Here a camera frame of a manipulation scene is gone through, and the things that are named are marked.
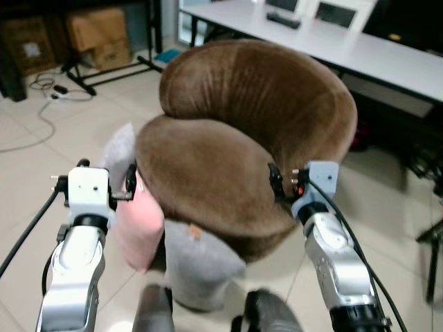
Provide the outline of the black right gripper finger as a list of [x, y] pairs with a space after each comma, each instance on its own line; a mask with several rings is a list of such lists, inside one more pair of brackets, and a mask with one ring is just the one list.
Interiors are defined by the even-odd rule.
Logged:
[[275, 202], [286, 203], [286, 192], [284, 190], [284, 177], [280, 173], [278, 166], [274, 163], [268, 164], [269, 182], [274, 193]]

